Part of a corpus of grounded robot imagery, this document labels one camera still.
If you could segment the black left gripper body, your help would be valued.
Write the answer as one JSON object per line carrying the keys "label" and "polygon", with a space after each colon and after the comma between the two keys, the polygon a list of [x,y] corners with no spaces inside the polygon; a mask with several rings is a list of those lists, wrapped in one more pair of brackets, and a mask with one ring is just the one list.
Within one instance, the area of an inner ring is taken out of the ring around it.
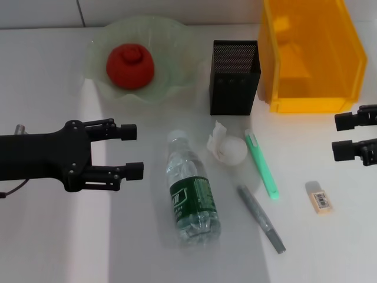
{"label": "black left gripper body", "polygon": [[53,178],[79,192],[90,157],[90,138],[78,120],[53,133],[1,136],[1,180]]}

